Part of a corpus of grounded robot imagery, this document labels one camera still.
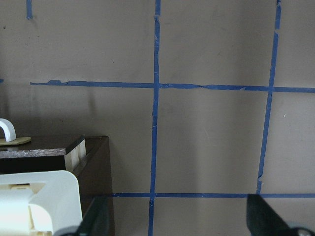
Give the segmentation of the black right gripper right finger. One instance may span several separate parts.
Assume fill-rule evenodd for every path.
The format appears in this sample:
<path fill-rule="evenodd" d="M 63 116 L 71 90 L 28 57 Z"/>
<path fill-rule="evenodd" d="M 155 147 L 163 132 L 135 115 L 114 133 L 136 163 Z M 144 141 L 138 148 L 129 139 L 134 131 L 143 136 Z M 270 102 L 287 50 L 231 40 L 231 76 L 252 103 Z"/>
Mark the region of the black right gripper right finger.
<path fill-rule="evenodd" d="M 253 236 L 313 236 L 305 227 L 290 227 L 258 194 L 247 197 L 247 228 Z"/>

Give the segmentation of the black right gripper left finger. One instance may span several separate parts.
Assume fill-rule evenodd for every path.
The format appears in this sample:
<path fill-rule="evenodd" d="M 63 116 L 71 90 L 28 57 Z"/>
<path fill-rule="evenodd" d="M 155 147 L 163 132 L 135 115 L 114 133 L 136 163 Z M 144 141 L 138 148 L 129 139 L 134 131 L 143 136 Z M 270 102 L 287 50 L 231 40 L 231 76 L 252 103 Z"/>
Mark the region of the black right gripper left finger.
<path fill-rule="evenodd" d="M 78 227 L 58 230 L 57 236 L 108 236 L 110 216 L 108 198 L 97 196 L 93 199 L 88 211 Z"/>

